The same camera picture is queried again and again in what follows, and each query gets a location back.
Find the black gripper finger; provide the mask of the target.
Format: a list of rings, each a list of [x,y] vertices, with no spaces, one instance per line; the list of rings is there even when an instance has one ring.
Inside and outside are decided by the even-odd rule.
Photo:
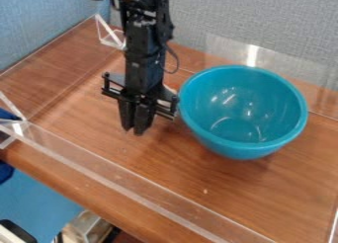
[[[118,101],[120,122],[125,131],[133,127],[134,104],[132,102]]]
[[[152,126],[156,108],[150,103],[140,103],[136,106],[133,133],[142,135],[145,130]]]

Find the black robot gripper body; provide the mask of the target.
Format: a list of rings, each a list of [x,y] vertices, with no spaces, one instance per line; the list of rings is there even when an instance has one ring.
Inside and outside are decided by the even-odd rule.
[[[105,72],[101,75],[101,94],[117,101],[132,102],[136,106],[140,103],[154,105],[156,112],[166,119],[176,114],[177,95],[164,85],[164,64],[165,58],[160,55],[152,57],[130,57],[125,62],[125,74]]]

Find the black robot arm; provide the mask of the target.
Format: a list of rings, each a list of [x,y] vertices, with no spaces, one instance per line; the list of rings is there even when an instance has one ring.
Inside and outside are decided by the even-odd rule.
[[[121,126],[142,134],[156,115],[174,117],[177,94],[164,84],[173,24],[169,0],[109,0],[120,12],[125,73],[102,74],[101,94],[118,104]]]

